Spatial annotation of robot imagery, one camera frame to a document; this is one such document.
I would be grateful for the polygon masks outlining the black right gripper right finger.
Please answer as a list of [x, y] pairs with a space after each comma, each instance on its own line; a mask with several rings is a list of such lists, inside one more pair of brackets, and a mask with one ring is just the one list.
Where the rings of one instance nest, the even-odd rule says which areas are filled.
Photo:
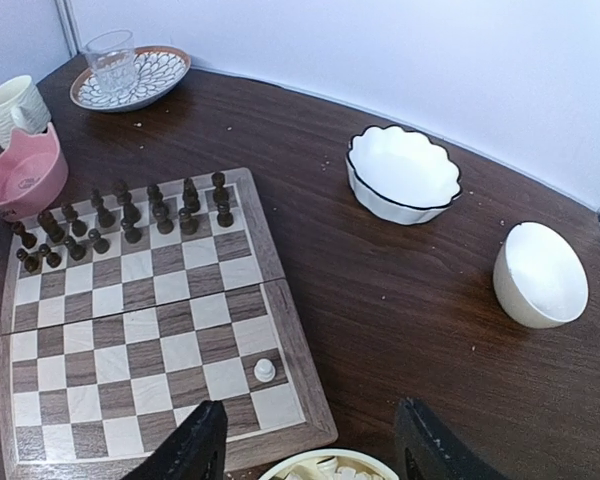
[[507, 479], [474, 454], [420, 399], [399, 402], [394, 432], [400, 479]]

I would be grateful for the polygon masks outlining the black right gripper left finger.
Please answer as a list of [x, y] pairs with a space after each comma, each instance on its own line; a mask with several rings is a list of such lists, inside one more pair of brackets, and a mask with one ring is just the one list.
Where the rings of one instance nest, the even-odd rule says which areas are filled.
[[203, 401], [124, 480], [223, 479], [228, 418], [221, 401]]

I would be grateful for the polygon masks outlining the white pawn chess piece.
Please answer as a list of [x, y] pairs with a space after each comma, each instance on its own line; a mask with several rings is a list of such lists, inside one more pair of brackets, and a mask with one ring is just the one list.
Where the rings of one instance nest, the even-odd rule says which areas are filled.
[[271, 382], [276, 376], [276, 367], [274, 363], [267, 359], [261, 358], [254, 366], [254, 376], [261, 383]]

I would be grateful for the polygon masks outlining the wooden chess board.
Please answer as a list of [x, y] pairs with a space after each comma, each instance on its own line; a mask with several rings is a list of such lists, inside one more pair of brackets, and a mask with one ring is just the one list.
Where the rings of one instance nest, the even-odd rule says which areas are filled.
[[[234, 217], [217, 223], [194, 178], [194, 235], [157, 230], [132, 191], [140, 240], [27, 271], [8, 261], [0, 318], [0, 430], [10, 479], [118, 479], [203, 401], [228, 416], [227, 470], [327, 445], [338, 432], [252, 173], [225, 172]], [[261, 358], [276, 367], [254, 376]]]

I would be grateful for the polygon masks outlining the dark pawn chess piece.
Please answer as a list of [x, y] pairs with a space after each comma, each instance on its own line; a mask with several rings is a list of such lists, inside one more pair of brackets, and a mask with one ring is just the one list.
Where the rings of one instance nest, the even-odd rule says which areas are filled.
[[229, 228], [233, 225], [234, 217], [228, 201], [221, 201], [217, 204], [217, 223], [222, 228]]
[[180, 230], [183, 235], [194, 235], [199, 227], [198, 219], [192, 215], [191, 211], [183, 207], [178, 212]]
[[174, 224], [169, 217], [169, 209], [166, 204], [155, 204], [153, 206], [153, 215], [156, 220], [157, 230], [161, 235], [168, 235], [174, 229]]

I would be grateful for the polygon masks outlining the dark knight chess piece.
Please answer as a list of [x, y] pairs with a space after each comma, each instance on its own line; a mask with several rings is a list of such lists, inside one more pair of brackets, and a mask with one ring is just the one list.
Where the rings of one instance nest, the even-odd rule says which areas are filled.
[[196, 213], [201, 208], [198, 191], [190, 177], [183, 181], [182, 200], [184, 207], [191, 213]]

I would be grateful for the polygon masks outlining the dark bishop chess piece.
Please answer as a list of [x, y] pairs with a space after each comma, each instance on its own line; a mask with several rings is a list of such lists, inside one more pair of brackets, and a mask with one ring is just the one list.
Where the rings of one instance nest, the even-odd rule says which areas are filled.
[[163, 194], [157, 184], [151, 184], [146, 189], [150, 210], [161, 208], [164, 204]]

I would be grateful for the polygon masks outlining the dark rook chess piece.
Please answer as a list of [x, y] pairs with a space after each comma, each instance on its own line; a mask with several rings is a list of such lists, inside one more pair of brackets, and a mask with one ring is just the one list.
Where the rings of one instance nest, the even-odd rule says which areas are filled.
[[229, 193], [226, 189], [226, 177], [225, 174], [221, 171], [214, 172], [211, 176], [212, 185], [214, 187], [213, 190], [213, 201], [215, 204], [220, 204], [222, 202], [229, 201]]

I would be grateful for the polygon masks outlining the dark king chess piece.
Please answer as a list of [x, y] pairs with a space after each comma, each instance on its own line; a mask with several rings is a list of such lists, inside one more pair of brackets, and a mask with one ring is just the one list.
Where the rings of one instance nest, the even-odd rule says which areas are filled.
[[53, 244], [60, 244], [63, 242], [65, 231], [49, 210], [40, 212], [37, 215], [37, 221]]

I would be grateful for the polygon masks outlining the cream cat ear bowl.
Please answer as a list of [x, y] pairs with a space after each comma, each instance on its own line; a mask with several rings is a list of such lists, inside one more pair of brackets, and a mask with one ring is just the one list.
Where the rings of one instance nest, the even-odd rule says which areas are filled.
[[281, 461], [260, 476], [269, 479], [391, 479], [399, 475], [367, 454], [338, 448], [311, 450]]

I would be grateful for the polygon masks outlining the white scalloped bowl black rim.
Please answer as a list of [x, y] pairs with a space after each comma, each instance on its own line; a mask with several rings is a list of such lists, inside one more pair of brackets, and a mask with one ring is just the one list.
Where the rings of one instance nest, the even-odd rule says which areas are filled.
[[433, 220], [462, 195], [448, 151], [399, 125], [370, 126], [349, 142], [349, 186], [374, 216], [403, 226]]

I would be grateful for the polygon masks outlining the pink cat ear bowl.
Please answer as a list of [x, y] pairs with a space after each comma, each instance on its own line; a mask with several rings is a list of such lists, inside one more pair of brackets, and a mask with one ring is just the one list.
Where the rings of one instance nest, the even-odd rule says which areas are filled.
[[69, 166], [52, 123], [44, 133], [15, 128], [0, 154], [0, 218], [15, 222], [49, 207], [62, 192]]

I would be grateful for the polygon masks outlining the patterned ceramic plate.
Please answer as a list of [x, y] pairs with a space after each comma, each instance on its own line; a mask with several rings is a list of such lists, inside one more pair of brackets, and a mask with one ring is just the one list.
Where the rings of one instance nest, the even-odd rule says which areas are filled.
[[130, 83], [105, 92], [89, 68], [73, 82], [70, 98], [78, 107], [101, 113], [130, 112], [145, 108], [173, 90], [191, 67], [191, 57], [171, 46], [135, 48]]

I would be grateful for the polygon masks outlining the white ribbed mug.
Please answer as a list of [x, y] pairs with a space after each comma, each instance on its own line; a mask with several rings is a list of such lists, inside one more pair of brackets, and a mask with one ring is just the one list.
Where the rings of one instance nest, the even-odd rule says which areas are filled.
[[0, 85], [0, 146], [9, 147], [14, 128], [28, 134], [47, 130], [51, 113], [30, 75], [14, 77]]

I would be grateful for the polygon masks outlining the clear drinking glass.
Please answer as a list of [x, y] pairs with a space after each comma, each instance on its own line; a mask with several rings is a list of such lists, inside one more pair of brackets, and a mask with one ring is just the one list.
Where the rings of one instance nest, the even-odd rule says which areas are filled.
[[88, 41], [83, 48], [102, 92], [121, 94], [136, 81], [134, 37], [130, 30], [114, 30]]

